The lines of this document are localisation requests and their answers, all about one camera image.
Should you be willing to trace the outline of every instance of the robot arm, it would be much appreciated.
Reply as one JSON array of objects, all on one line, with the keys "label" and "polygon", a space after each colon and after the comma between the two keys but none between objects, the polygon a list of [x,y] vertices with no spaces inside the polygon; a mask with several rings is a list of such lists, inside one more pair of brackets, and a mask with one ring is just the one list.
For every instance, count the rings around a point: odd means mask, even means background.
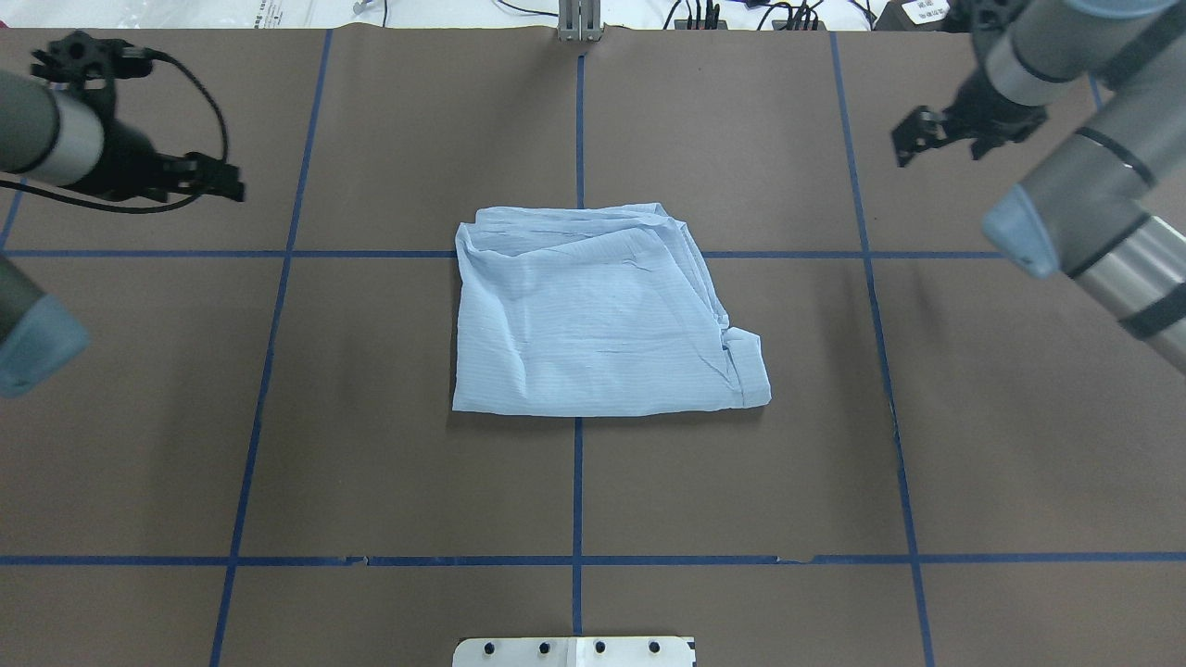
[{"label": "robot arm", "polygon": [[[206,89],[167,53],[136,49],[120,39],[93,39],[75,32],[34,51],[39,83],[0,71],[0,171],[90,195],[108,202],[146,197],[159,207],[116,207],[42,190],[24,182],[0,186],[110,212],[164,212],[203,195],[243,201],[238,169],[227,163],[222,112]],[[152,72],[153,62],[177,66],[206,99],[222,129],[222,157],[157,153],[142,133],[115,117],[115,81]],[[102,81],[101,87],[88,82]],[[50,88],[46,84],[57,84]],[[45,294],[0,255],[0,396],[31,389],[81,352],[87,330],[52,296]]]},{"label": "robot arm", "polygon": [[1082,75],[1103,78],[1115,97],[1014,185],[984,234],[1029,274],[1072,278],[1186,373],[1186,237],[1139,203],[1186,159],[1186,2],[1174,1],[1033,0],[984,15],[996,2],[976,2],[977,71],[893,141],[899,166],[958,139],[978,159],[1028,138]]}]

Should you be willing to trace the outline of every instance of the light blue fabric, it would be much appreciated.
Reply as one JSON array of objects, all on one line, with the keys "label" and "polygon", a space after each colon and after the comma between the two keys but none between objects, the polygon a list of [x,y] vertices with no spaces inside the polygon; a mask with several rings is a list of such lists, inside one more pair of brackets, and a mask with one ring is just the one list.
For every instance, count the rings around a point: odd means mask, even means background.
[{"label": "light blue fabric", "polygon": [[687,224],[658,204],[478,211],[457,233],[453,409],[636,417],[770,402]]}]

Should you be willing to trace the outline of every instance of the black band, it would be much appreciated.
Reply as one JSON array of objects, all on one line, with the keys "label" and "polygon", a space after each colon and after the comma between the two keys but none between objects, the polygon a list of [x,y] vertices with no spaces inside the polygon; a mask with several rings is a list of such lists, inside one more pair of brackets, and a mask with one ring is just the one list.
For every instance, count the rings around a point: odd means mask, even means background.
[{"label": "black band", "polygon": [[19,176],[21,173],[28,173],[30,171],[33,171],[34,169],[42,166],[42,163],[45,161],[45,158],[49,158],[50,153],[52,153],[53,148],[56,148],[58,145],[58,139],[60,138],[62,134],[62,109],[58,108],[58,100],[57,97],[53,96],[53,93],[50,93],[49,88],[45,88],[44,90],[45,94],[50,96],[50,106],[53,107],[53,139],[51,139],[50,144],[45,147],[44,151],[42,151],[42,154],[37,155],[36,160],[21,167],[20,171],[12,171],[9,173],[15,173]]},{"label": "black band", "polygon": [[1076,78],[1078,78],[1077,76],[1072,76],[1072,77],[1067,78],[1067,77],[1050,76],[1048,74],[1042,74],[1042,72],[1038,71],[1037,68],[1034,68],[1033,65],[1031,65],[1029,63],[1027,63],[1025,58],[1021,57],[1021,52],[1018,51],[1018,44],[1012,38],[1009,39],[1009,46],[1013,49],[1013,59],[1015,59],[1018,62],[1018,64],[1021,65],[1021,69],[1024,69],[1027,72],[1029,72],[1029,76],[1032,76],[1032,77],[1034,77],[1034,78],[1037,78],[1039,81],[1045,81],[1046,83],[1070,83],[1070,82],[1075,81]]},{"label": "black band", "polygon": [[1076,278],[1083,275],[1083,273],[1085,271],[1088,271],[1089,268],[1096,266],[1097,261],[1104,259],[1104,255],[1107,255],[1108,253],[1115,250],[1116,247],[1120,246],[1121,243],[1123,243],[1126,239],[1128,239],[1129,236],[1133,235],[1133,233],[1135,233],[1137,229],[1140,229],[1146,222],[1149,222],[1150,217],[1153,217],[1153,216],[1150,216],[1149,214],[1141,214],[1135,221],[1133,221],[1131,224],[1129,224],[1128,227],[1126,227],[1123,231],[1121,231],[1120,234],[1117,234],[1115,239],[1112,239],[1111,241],[1109,241],[1108,243],[1105,243],[1093,255],[1091,255],[1090,258],[1083,260],[1083,262],[1079,263],[1079,266],[1076,266],[1071,271],[1067,271],[1066,272],[1066,277],[1070,278],[1071,280],[1075,280]]},{"label": "black band", "polygon": [[1147,341],[1186,317],[1186,282],[1179,282],[1168,294],[1161,297],[1141,312],[1120,320],[1137,341]]},{"label": "black band", "polygon": [[1076,129],[1075,133],[1078,134],[1079,136],[1090,139],[1096,144],[1099,144],[1104,148],[1111,151],[1114,155],[1121,159],[1121,161],[1133,167],[1133,171],[1135,171],[1136,174],[1141,177],[1141,180],[1143,180],[1144,184],[1149,186],[1149,190],[1158,186],[1158,178],[1153,176],[1153,171],[1149,169],[1149,165],[1141,161],[1141,158],[1134,155],[1131,151],[1122,146],[1118,141],[1116,141],[1111,136],[1108,136],[1103,132],[1099,132],[1098,129],[1086,126]]}]

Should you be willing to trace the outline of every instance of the folded cloth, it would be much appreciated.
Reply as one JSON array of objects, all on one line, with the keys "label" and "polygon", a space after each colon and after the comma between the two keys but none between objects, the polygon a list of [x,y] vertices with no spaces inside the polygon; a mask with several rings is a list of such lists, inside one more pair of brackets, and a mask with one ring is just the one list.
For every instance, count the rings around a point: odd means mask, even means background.
[{"label": "folded cloth", "polygon": [[453,409],[636,417],[770,402],[688,225],[659,204],[478,211],[457,231]]}]

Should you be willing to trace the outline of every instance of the blue cap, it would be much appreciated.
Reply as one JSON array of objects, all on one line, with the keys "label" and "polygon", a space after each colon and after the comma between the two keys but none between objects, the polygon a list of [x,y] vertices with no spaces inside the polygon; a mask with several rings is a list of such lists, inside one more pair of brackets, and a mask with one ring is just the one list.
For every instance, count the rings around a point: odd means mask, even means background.
[{"label": "blue cap", "polygon": [[11,399],[28,392],[89,343],[87,329],[45,294],[0,342],[0,396]]}]

